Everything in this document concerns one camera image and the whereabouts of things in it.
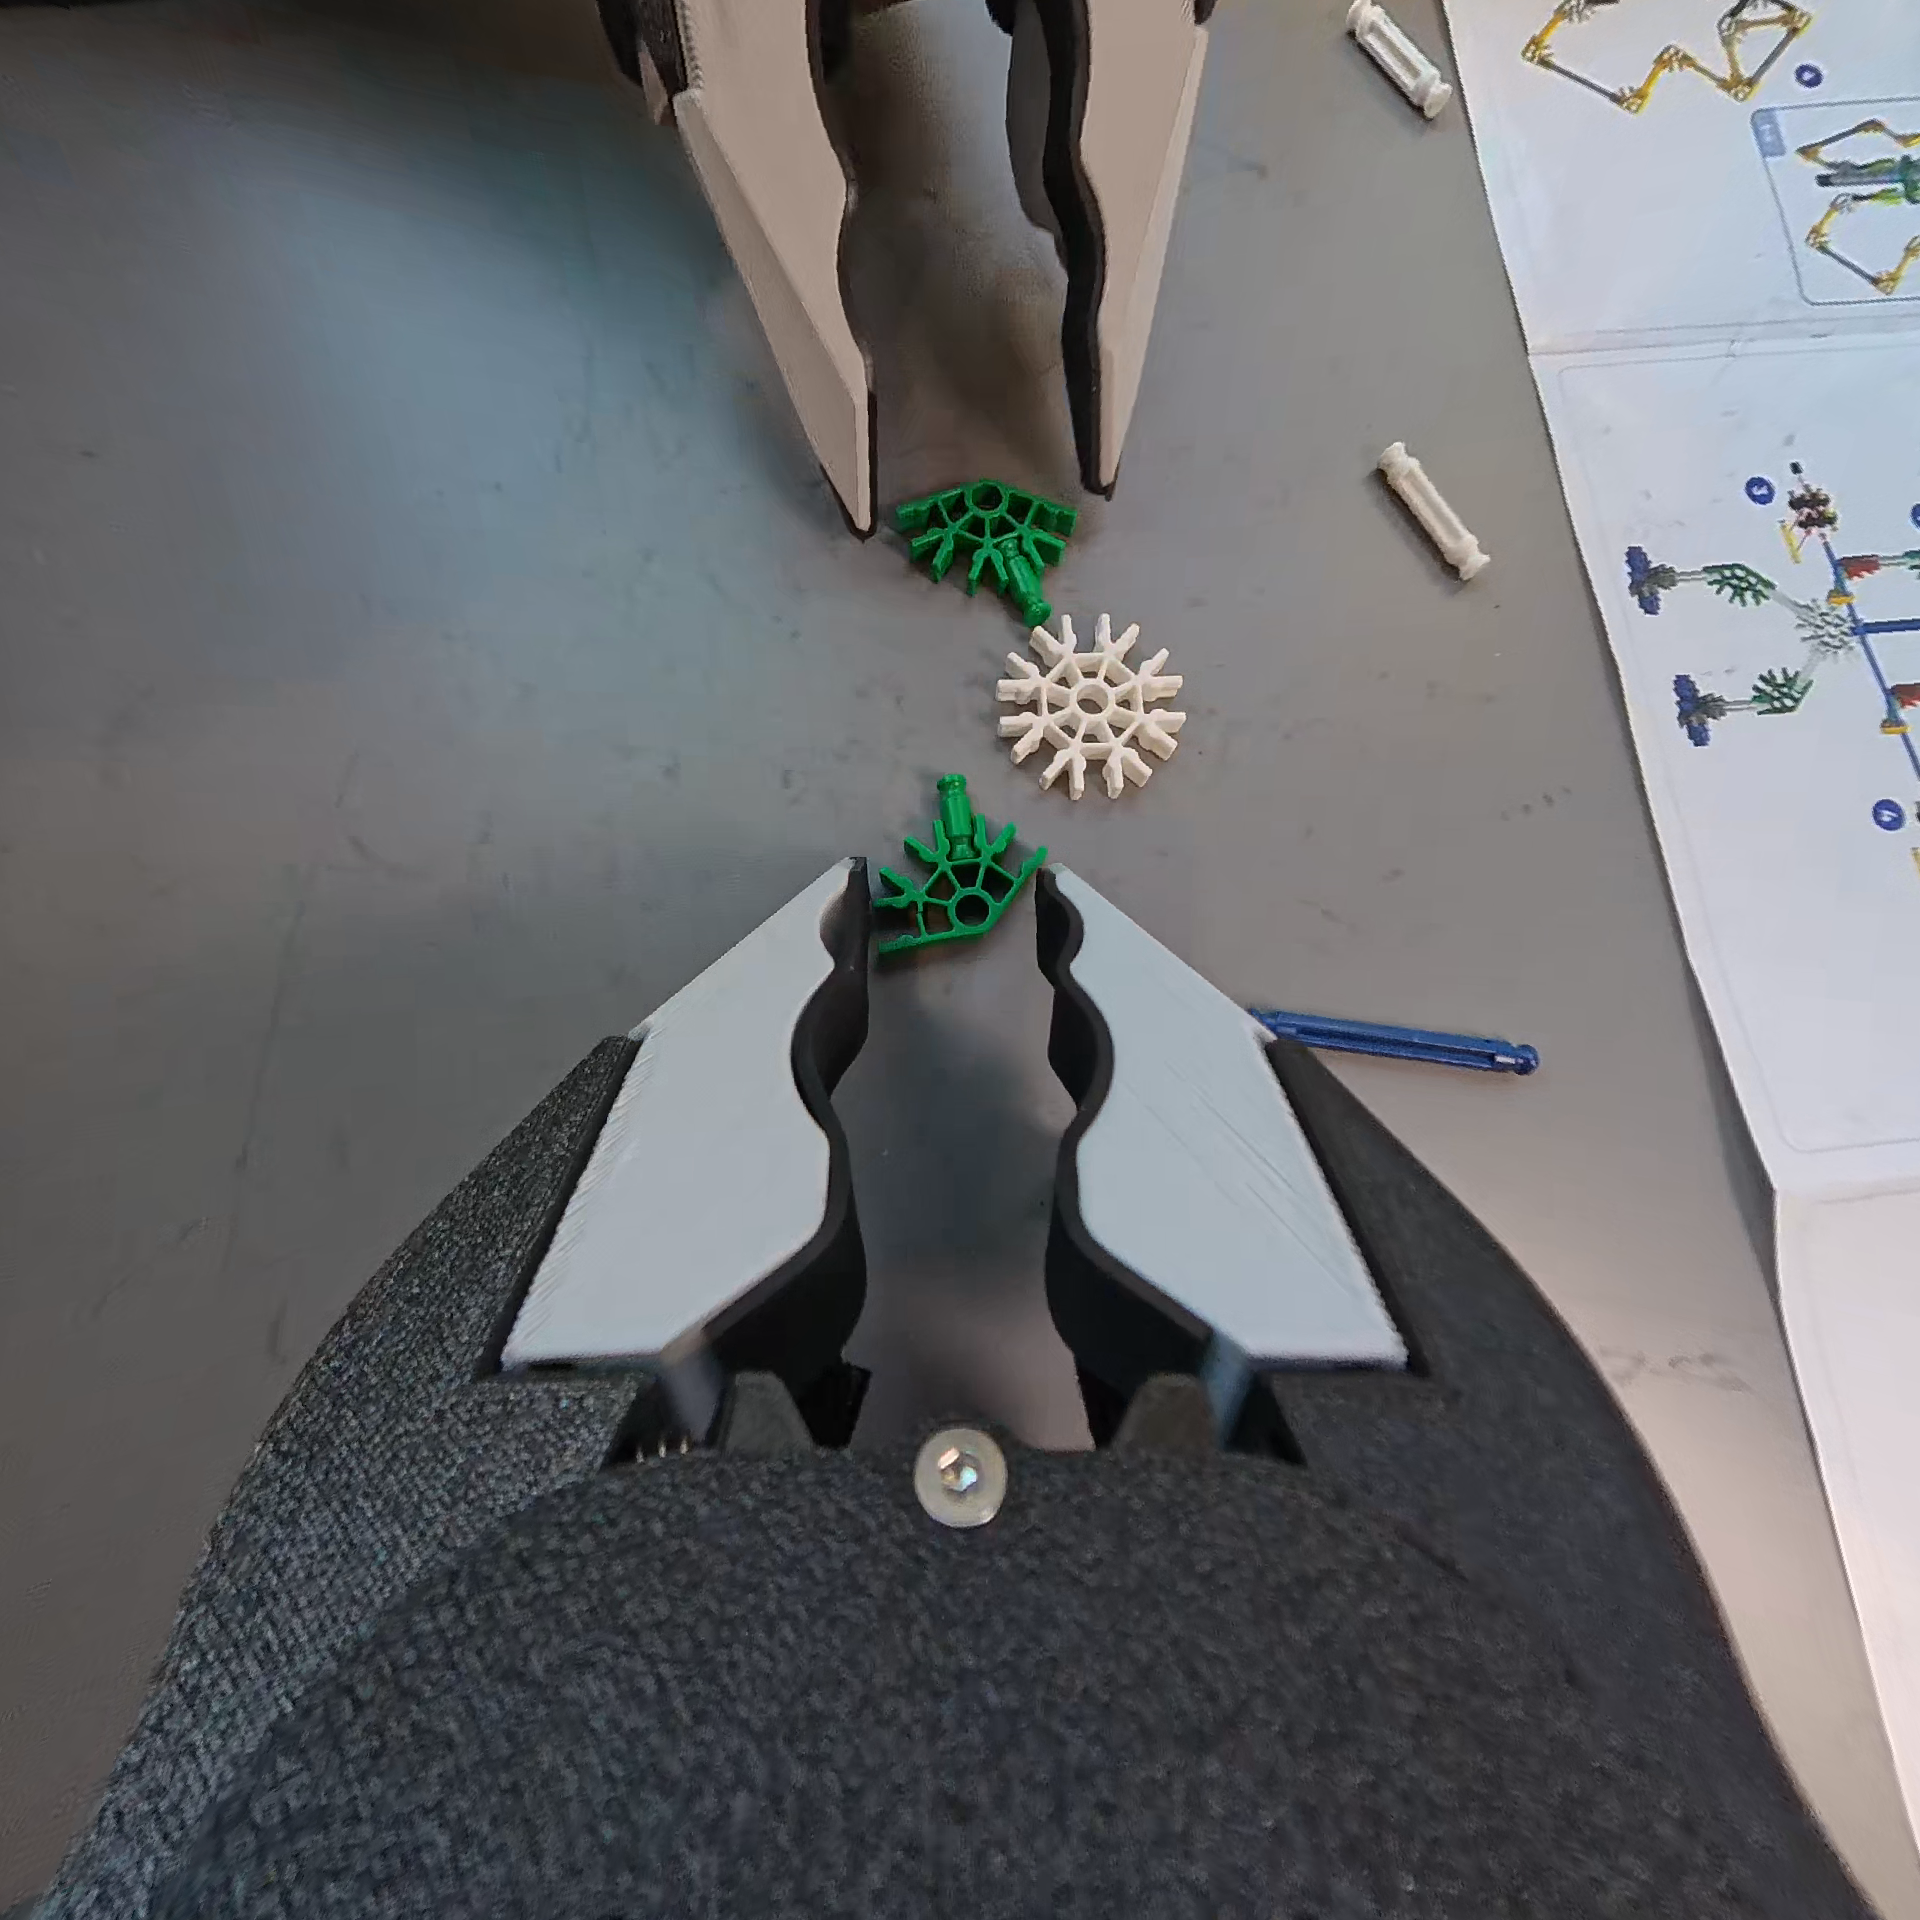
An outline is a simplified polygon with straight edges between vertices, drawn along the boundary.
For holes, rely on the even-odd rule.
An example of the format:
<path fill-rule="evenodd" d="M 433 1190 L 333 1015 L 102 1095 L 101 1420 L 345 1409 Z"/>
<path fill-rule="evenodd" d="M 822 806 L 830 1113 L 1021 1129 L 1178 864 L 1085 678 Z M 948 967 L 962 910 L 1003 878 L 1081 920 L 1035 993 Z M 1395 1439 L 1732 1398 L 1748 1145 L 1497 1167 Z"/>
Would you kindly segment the blue toy rod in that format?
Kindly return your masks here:
<path fill-rule="evenodd" d="M 1250 1008 L 1250 1015 L 1266 1034 L 1309 1050 L 1473 1073 L 1531 1074 L 1541 1066 L 1538 1050 L 1528 1043 L 1288 1011 Z"/>

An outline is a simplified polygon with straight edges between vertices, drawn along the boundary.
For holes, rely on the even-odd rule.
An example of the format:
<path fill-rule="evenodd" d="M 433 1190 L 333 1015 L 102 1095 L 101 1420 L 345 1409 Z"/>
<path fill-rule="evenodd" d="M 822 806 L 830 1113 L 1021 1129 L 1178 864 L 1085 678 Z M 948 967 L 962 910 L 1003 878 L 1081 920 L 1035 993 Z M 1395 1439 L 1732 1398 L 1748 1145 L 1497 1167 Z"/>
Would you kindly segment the white snowflake toy connector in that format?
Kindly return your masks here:
<path fill-rule="evenodd" d="M 996 734 L 1013 761 L 1046 756 L 1042 790 L 1066 784 L 1067 799 L 1081 801 L 1097 776 L 1120 801 L 1178 752 L 1186 714 L 1173 703 L 1185 678 L 1169 672 L 1169 649 L 1134 660 L 1139 639 L 1139 624 L 1114 631 L 1114 619 L 1097 616 L 1090 642 L 1081 642 L 1061 616 L 1056 630 L 1029 631 L 1025 655 L 1008 655 Z"/>

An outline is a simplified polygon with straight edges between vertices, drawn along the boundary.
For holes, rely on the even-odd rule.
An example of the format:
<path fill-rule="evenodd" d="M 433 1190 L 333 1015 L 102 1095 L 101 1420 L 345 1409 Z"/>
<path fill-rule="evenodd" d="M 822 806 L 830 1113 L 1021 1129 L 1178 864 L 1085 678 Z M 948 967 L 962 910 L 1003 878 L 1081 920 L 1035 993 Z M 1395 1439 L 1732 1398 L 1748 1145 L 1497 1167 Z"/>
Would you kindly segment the grey desk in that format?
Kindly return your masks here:
<path fill-rule="evenodd" d="M 980 6 L 842 73 L 880 496 L 1080 500 L 1056 606 L 1189 726 L 995 734 L 998 600 L 853 540 L 593 6 L 4 9 L 4 1910 L 84 1827 L 257 1435 L 587 1050 L 976 806 L 1329 1067 L 1525 1265 L 1867 1897 L 1915 1859 L 1466 113 L 1221 6 L 1114 500 Z M 1461 583 L 1377 465 L 1491 555 Z"/>

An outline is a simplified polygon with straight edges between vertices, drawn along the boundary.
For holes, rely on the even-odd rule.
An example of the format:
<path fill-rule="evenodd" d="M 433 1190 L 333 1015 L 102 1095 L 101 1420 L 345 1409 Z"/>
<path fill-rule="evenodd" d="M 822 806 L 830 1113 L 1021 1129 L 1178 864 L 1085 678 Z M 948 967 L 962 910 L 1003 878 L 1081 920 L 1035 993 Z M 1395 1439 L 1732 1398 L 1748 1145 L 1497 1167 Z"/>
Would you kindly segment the green toy connector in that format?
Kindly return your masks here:
<path fill-rule="evenodd" d="M 1010 864 L 1013 841 L 1010 826 L 996 838 L 974 833 L 954 839 L 941 826 L 930 828 L 930 841 L 906 838 L 902 851 L 920 863 L 924 873 L 915 878 L 880 870 L 874 913 L 878 920 L 893 916 L 901 929 L 880 931 L 878 956 L 986 938 L 1001 921 L 1008 904 L 1046 864 L 1046 848 Z"/>
<path fill-rule="evenodd" d="M 897 503 L 893 528 L 907 559 L 932 583 L 960 570 L 968 592 L 990 582 L 1005 594 L 1013 559 L 1044 577 L 1077 528 L 1077 507 L 995 478 L 936 490 Z"/>

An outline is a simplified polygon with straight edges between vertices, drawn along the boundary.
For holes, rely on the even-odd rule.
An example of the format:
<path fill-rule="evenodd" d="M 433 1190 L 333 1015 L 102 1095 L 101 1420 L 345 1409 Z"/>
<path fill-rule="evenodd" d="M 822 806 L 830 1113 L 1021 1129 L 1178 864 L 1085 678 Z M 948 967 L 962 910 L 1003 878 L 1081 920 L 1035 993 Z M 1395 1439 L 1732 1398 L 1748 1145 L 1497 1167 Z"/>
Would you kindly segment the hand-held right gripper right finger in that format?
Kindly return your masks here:
<path fill-rule="evenodd" d="M 1362 1238 L 1259 1022 L 1075 872 L 1037 882 L 1046 1062 L 1072 1100 L 1044 1287 L 1093 1435 L 1158 1377 L 1268 1435 L 1266 1377 L 1405 1377 Z"/>

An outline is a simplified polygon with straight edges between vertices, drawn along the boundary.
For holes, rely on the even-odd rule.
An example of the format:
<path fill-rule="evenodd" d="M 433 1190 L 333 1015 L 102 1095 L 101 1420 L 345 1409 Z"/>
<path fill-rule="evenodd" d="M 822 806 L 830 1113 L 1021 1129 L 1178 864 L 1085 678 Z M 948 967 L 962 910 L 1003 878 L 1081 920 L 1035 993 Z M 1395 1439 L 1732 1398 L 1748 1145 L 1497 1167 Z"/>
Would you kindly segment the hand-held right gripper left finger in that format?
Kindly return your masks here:
<path fill-rule="evenodd" d="M 832 1092 L 869 1035 L 870 938 L 866 866 L 830 866 L 635 1024 L 508 1377 L 635 1371 L 705 1440 L 768 1375 L 816 1440 L 850 1439 L 866 1257 Z"/>

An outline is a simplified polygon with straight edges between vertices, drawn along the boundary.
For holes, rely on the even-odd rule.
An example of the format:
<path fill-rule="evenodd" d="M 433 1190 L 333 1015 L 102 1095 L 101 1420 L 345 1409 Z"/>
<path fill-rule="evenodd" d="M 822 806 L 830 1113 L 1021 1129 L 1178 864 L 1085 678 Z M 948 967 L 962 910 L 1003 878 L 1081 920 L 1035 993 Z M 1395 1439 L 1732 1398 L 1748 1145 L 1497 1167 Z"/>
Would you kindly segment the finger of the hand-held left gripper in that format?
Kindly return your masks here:
<path fill-rule="evenodd" d="M 826 102 L 818 2 L 680 2 L 681 145 L 808 444 L 858 538 L 876 534 L 874 360 L 848 315 L 858 204 Z"/>
<path fill-rule="evenodd" d="M 1064 374 L 1085 490 L 1110 496 L 1137 410 L 1212 2 L 1003 2 L 1005 136 L 1066 273 Z"/>

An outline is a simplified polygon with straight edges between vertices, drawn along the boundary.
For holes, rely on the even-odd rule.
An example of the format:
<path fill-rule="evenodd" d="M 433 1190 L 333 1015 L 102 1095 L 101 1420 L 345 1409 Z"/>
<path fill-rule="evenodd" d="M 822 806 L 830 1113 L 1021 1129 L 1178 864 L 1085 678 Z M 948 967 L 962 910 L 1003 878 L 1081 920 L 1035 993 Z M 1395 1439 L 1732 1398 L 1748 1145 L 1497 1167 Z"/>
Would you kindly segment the toy instruction poster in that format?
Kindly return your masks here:
<path fill-rule="evenodd" d="M 1448 6 L 1905 1802 L 1918 6 Z"/>

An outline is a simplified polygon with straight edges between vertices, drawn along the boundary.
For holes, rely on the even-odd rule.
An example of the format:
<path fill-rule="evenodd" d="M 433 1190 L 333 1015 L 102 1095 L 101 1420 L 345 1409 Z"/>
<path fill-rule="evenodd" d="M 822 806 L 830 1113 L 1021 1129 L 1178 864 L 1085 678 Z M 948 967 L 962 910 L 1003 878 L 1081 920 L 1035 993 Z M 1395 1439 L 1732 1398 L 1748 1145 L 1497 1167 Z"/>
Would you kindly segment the short white toy rod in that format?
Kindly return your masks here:
<path fill-rule="evenodd" d="M 1424 48 L 1403 33 L 1381 2 L 1349 6 L 1347 35 L 1373 63 L 1398 97 L 1427 121 L 1453 99 L 1453 88 Z"/>
<path fill-rule="evenodd" d="M 1437 559 L 1453 570 L 1461 583 L 1473 583 L 1488 570 L 1488 551 L 1433 482 L 1421 459 L 1403 442 L 1388 444 L 1378 456 L 1377 468 L 1389 495 L 1421 528 Z"/>

